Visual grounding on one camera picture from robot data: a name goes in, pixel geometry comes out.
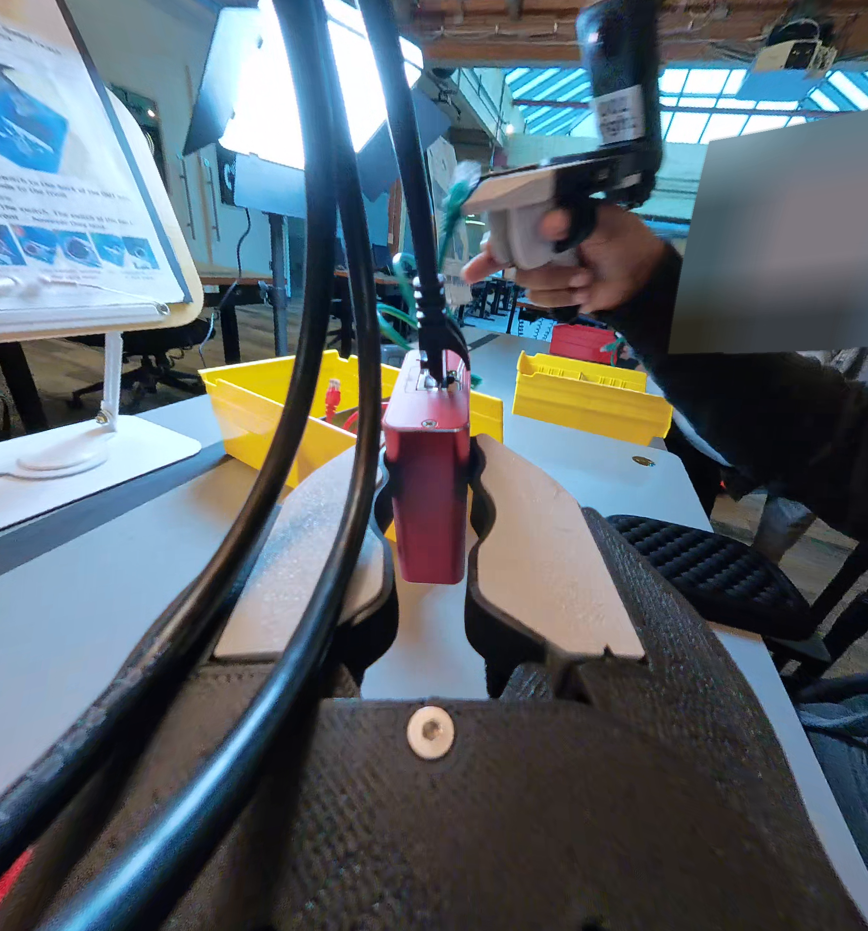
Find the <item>red plastic bin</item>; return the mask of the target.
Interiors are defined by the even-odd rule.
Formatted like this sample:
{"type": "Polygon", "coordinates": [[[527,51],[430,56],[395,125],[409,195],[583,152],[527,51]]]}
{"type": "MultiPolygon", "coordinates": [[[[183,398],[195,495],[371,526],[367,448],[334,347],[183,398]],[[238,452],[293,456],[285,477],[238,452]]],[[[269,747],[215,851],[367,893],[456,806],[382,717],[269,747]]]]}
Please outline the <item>red plastic bin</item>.
{"type": "Polygon", "coordinates": [[[586,324],[557,323],[551,334],[549,354],[600,365],[617,365],[620,350],[615,332],[586,324]]]}

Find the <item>person's jeans leg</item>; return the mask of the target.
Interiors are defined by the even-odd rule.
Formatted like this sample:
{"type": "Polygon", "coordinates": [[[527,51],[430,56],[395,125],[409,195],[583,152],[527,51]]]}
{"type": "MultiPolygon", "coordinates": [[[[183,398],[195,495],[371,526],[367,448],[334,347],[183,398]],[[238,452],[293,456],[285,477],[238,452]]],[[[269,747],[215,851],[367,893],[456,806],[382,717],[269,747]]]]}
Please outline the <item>person's jeans leg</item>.
{"type": "Polygon", "coordinates": [[[792,698],[868,868],[868,672],[814,681],[792,698]]]}

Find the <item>black mesh chair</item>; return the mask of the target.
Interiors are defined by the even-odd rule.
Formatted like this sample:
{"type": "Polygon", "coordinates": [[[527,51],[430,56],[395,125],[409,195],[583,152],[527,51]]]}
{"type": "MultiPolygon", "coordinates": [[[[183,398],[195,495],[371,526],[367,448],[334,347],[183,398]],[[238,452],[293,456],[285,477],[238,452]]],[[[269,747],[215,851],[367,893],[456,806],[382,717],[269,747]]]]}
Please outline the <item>black mesh chair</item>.
{"type": "Polygon", "coordinates": [[[713,531],[630,515],[608,518],[708,622],[762,637],[791,686],[818,680],[868,633],[868,544],[858,544],[813,601],[764,555],[713,531]]]}

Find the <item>person's right hand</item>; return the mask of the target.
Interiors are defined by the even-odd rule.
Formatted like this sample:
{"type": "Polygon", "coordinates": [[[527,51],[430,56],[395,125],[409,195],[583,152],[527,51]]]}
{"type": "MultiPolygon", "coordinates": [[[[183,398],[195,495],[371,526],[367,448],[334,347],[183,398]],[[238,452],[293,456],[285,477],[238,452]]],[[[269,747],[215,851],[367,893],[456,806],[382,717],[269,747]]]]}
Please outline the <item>person's right hand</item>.
{"type": "Polygon", "coordinates": [[[513,277],[532,305],[547,310],[578,307],[582,315],[591,315],[611,311],[639,294],[669,249],[637,215],[600,202],[595,228],[578,246],[576,265],[513,267],[513,277]]]}

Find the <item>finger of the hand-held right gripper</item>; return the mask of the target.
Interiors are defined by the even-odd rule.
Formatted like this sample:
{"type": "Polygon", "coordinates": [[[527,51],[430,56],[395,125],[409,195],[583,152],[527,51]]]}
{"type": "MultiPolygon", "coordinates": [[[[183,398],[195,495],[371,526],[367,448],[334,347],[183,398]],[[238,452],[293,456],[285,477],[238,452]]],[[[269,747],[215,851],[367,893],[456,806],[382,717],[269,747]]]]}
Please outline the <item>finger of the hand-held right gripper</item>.
{"type": "Polygon", "coordinates": [[[529,207],[551,209],[556,203],[559,165],[542,164],[483,175],[463,201],[463,215],[529,207]]]}

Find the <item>black office chair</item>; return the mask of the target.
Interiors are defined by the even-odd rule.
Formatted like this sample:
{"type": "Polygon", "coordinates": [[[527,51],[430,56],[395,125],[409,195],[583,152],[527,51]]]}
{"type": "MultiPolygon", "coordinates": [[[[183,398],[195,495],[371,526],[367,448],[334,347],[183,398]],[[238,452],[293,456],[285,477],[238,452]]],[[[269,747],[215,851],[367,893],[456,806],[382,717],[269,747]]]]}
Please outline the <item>black office chair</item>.
{"type": "Polygon", "coordinates": [[[178,370],[175,360],[201,347],[208,328],[209,320],[197,319],[181,327],[124,332],[122,362],[128,364],[136,359],[139,366],[121,374],[120,412],[136,413],[142,399],[156,394],[160,385],[192,397],[204,394],[200,375],[178,370]]]}

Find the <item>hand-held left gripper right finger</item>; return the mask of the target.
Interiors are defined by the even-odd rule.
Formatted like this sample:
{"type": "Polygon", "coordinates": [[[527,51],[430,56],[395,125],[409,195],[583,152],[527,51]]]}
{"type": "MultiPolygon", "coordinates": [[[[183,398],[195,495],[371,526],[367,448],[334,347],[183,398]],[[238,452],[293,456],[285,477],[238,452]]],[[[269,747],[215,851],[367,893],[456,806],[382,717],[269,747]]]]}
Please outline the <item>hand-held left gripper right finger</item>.
{"type": "Polygon", "coordinates": [[[522,665],[551,682],[585,661],[645,664],[636,626],[576,499],[490,436],[471,448],[464,630],[489,697],[522,665]]]}

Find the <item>instruction sheet on stand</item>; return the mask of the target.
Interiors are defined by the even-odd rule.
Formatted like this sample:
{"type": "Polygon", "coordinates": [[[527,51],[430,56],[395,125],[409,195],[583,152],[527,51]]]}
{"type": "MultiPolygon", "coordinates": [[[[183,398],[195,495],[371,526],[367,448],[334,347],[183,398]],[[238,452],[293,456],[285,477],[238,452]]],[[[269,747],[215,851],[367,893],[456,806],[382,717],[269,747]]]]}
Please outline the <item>instruction sheet on stand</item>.
{"type": "Polygon", "coordinates": [[[0,1],[0,349],[101,335],[91,421],[0,442],[0,531],[197,455],[120,412],[123,336],[194,321],[203,288],[145,140],[65,2],[0,1]]]}

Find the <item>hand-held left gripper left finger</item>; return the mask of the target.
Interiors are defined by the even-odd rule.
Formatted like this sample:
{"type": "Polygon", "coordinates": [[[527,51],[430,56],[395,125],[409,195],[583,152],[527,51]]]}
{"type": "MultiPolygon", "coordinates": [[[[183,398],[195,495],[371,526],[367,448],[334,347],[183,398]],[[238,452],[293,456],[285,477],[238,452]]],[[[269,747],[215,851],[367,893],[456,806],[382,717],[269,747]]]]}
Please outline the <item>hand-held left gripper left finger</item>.
{"type": "MultiPolygon", "coordinates": [[[[349,448],[290,492],[214,649],[220,661],[277,658],[303,618],[344,514],[355,457],[349,448]]],[[[368,526],[340,621],[364,626],[395,594],[392,554],[368,526]]]]}

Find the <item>studio light panel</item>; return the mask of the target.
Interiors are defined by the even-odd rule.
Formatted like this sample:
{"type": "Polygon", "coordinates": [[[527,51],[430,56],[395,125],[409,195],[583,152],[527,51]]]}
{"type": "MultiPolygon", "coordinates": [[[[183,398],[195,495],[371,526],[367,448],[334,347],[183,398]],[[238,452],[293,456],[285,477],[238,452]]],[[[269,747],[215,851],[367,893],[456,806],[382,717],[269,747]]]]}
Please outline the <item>studio light panel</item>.
{"type": "Polygon", "coordinates": [[[447,310],[426,150],[414,84],[420,50],[404,48],[389,2],[259,2],[219,14],[184,154],[208,144],[234,153],[236,206],[266,214],[272,279],[285,291],[283,218],[316,218],[316,274],[334,277],[342,224],[360,339],[381,327],[373,290],[372,240],[357,190],[375,199],[401,181],[416,276],[410,303],[420,352],[438,381],[443,354],[468,351],[447,310]]]}

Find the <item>red metal port box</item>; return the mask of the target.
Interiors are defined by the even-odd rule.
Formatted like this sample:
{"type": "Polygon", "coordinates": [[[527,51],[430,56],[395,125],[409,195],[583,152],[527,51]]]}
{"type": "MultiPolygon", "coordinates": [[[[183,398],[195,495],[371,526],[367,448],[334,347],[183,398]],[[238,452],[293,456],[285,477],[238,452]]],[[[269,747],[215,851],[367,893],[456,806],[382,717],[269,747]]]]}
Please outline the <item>red metal port box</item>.
{"type": "Polygon", "coordinates": [[[413,584],[451,586],[465,573],[471,392],[463,356],[447,350],[443,365],[445,387],[421,353],[410,351],[381,426],[401,575],[413,584]]]}

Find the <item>person's right forearm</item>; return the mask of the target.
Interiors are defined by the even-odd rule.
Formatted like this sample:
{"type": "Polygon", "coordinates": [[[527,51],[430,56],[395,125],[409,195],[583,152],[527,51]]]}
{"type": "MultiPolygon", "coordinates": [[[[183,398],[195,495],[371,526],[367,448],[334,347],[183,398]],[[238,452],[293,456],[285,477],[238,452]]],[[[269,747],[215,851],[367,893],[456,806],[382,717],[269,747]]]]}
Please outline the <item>person's right forearm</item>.
{"type": "Polygon", "coordinates": [[[797,353],[669,355],[681,268],[680,255],[665,245],[637,295],[600,318],[751,487],[868,542],[868,383],[797,353]]]}

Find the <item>ceiling mounted device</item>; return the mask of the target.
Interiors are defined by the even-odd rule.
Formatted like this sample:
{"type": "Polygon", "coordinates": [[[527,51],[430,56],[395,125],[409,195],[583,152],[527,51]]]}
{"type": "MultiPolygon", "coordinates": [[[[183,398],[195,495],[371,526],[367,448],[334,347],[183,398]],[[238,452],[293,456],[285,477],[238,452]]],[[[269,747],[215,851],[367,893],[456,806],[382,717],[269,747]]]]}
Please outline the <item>ceiling mounted device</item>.
{"type": "Polygon", "coordinates": [[[771,29],[751,66],[755,74],[796,72],[823,74],[837,56],[832,20],[796,17],[771,29]]]}

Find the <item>yellow plastic bin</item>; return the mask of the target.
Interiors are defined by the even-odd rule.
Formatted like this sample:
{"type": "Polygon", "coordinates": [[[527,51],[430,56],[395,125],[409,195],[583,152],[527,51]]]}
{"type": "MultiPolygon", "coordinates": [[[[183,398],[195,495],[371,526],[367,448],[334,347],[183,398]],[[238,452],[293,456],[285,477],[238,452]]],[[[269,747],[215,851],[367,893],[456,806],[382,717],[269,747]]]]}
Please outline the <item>yellow plastic bin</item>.
{"type": "Polygon", "coordinates": [[[664,438],[673,407],[647,391],[633,369],[562,356],[521,353],[512,411],[518,416],[648,446],[664,438]]]}
{"type": "MultiPolygon", "coordinates": [[[[287,401],[294,356],[285,356],[200,372],[218,420],[225,451],[251,468],[260,469],[287,401]]],[[[308,423],[286,483],[296,488],[313,472],[345,455],[357,444],[356,434],[326,420],[330,381],[339,382],[336,412],[358,407],[358,358],[344,359],[335,350],[323,353],[308,423]]]]}

